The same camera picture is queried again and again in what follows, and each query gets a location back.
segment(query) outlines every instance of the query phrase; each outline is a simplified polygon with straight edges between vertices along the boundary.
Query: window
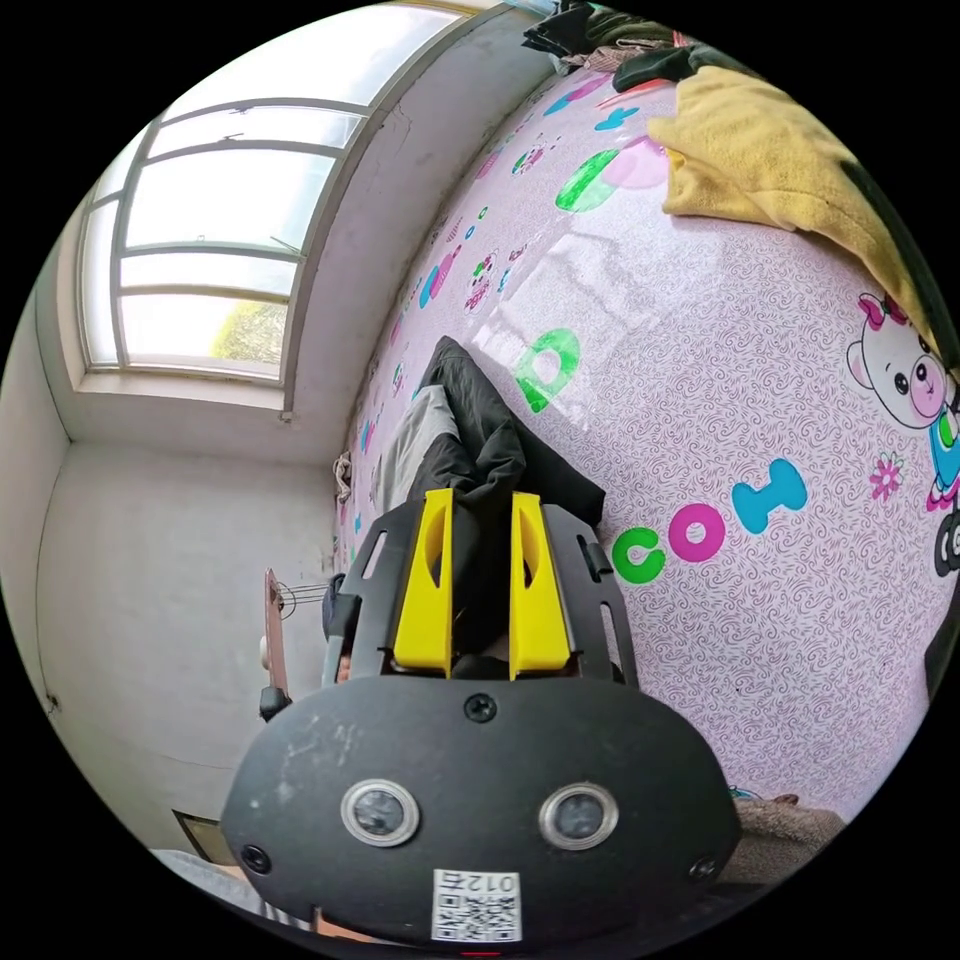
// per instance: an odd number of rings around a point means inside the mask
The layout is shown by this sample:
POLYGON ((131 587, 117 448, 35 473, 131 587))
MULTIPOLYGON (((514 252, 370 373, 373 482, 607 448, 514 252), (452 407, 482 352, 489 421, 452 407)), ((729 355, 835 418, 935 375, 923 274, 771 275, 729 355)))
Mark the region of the window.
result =
POLYGON ((283 385, 310 227, 382 90, 464 14, 388 3, 279 37, 142 130, 83 214, 87 370, 283 385))

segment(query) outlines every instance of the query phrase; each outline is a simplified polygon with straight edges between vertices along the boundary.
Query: fisheye lens image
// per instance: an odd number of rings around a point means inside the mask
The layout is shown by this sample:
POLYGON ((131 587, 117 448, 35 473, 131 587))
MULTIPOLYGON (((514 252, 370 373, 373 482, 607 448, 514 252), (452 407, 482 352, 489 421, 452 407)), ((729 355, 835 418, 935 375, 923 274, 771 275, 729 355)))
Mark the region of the fisheye lens image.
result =
POLYGON ((571 957, 802 870, 960 569, 960 339, 869 171, 572 0, 358 7, 170 96, 0 389, 7 616, 144 869, 318 949, 571 957))

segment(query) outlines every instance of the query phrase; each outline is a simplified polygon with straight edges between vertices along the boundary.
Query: window pane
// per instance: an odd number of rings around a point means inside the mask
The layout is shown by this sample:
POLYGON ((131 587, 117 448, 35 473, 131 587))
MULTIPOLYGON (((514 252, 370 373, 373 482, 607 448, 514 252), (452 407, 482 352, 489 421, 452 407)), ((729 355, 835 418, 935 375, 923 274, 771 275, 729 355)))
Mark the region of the window pane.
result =
POLYGON ((87 349, 94 363, 117 362, 110 306, 110 255, 118 206, 114 200, 91 211, 83 238, 80 301, 87 349))
POLYGON ((121 300, 123 332, 132 363, 158 357, 185 364, 232 360, 269 365, 280 374, 287 308, 225 297, 163 294, 121 300))
POLYGON ((127 180, 127 174, 130 172, 130 165, 133 163, 133 155, 137 152, 140 141, 143 140, 146 132, 147 128, 144 127, 140 133, 120 151, 117 159, 107 167, 97 184, 97 192, 95 194, 97 200, 123 189, 123 185, 127 180))
POLYGON ((300 250, 330 157, 213 150, 143 168, 127 244, 207 240, 300 250))
POLYGON ((192 283, 211 287, 237 287, 258 293, 289 296, 297 265, 264 257, 219 253, 158 253, 126 257, 120 263, 124 287, 159 283, 192 283))
POLYGON ((366 105, 411 54, 459 19, 445 10, 392 5, 346 10, 238 57, 177 100, 166 116, 261 97, 366 105))
POLYGON ((218 140, 288 140, 345 147, 360 117, 314 107, 248 107, 206 113, 161 127, 150 156, 218 140))

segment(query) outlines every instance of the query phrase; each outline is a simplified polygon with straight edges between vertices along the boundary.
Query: letter c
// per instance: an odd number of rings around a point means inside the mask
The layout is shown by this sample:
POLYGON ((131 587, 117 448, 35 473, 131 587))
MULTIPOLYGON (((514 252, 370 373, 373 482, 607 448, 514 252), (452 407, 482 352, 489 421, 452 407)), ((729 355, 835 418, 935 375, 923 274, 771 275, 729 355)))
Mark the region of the letter c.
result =
POLYGON ((660 543, 660 537, 649 527, 631 527, 617 537, 611 550, 611 559, 617 573, 627 583, 653 583, 663 571, 667 562, 667 555, 659 549, 654 549, 660 543), (642 547, 650 552, 641 563, 634 563, 630 559, 630 551, 634 547, 642 547))

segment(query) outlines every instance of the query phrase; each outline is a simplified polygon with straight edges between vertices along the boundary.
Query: windowsill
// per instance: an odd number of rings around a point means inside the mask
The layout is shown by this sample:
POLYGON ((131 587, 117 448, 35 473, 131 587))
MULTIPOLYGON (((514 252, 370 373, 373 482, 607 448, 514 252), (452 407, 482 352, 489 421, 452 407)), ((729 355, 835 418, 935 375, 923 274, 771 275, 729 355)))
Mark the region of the windowsill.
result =
POLYGON ((224 383, 149 373, 87 373, 77 384, 76 392, 200 400, 236 407, 259 407, 277 413, 283 411, 283 390, 272 384, 224 383))

